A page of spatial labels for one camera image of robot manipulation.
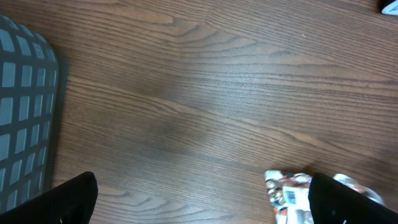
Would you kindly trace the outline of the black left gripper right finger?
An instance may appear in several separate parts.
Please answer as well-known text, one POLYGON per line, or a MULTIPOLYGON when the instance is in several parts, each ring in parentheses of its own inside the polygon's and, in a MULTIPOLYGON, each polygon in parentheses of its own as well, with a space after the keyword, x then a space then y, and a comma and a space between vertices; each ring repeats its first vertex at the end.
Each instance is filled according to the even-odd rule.
POLYGON ((397 224, 397 213, 331 177, 316 173, 308 200, 314 224, 397 224))

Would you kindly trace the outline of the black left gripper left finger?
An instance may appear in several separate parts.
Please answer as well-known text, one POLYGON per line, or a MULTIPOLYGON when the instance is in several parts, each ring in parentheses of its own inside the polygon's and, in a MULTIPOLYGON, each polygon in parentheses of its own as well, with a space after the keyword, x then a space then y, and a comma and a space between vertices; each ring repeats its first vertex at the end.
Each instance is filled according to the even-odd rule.
POLYGON ((88 224, 98 186, 94 173, 84 172, 1 215, 1 224, 88 224))

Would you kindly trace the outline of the beige vacuum food pouch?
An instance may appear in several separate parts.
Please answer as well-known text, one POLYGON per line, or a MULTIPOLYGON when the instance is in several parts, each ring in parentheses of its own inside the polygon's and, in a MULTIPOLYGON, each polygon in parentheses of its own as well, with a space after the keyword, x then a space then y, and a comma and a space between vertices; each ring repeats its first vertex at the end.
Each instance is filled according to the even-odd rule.
MULTIPOLYGON (((267 170, 264 177, 277 223, 314 223, 308 200, 313 175, 267 170)), ((336 174, 332 179, 385 206, 383 199, 375 191, 359 184, 353 178, 336 174)))

